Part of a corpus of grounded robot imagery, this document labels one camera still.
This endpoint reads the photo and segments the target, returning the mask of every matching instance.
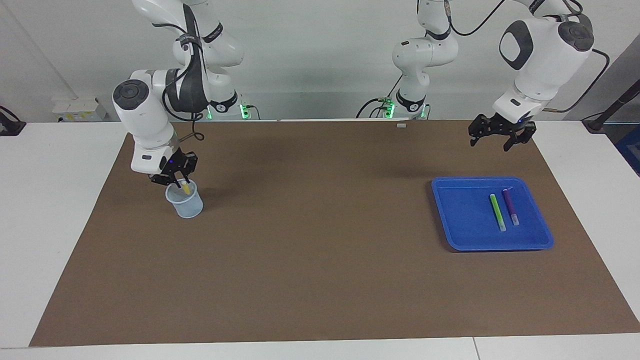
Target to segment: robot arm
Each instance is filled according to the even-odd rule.
[[[458,41],[451,34],[451,10],[445,0],[420,0],[418,21],[426,30],[424,38],[412,38],[397,44],[393,61],[402,71],[396,101],[396,113],[416,117],[424,108],[429,88],[428,67],[448,64],[458,55]]]
[[[221,115],[240,115],[240,95],[223,67],[239,65],[244,50],[224,32],[208,0],[132,0],[135,9],[155,27],[174,31],[173,53],[181,69],[138,70],[118,85],[113,104],[136,142],[132,170],[152,182],[175,183],[176,173],[188,176],[198,158],[184,154],[167,112],[196,121],[213,108]],[[174,111],[192,114],[182,119]]]
[[[500,54],[518,75],[493,104],[496,114],[491,118],[480,114],[469,126],[471,146],[489,135],[509,136],[505,151],[529,142],[536,132],[530,120],[569,82],[593,48],[589,19],[575,13],[566,1],[515,1],[528,6],[536,17],[512,23],[502,36]]]

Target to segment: blue tray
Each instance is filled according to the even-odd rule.
[[[431,184],[447,241],[459,251],[544,250],[554,239],[527,185],[517,177],[439,177]],[[520,226],[514,226],[502,191],[509,189]],[[500,232],[489,195],[507,225]]]

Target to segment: brown surface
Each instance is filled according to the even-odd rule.
[[[536,146],[467,125],[200,124],[192,220],[128,138],[31,346],[640,332]],[[521,177],[556,246],[454,252],[438,176]]]

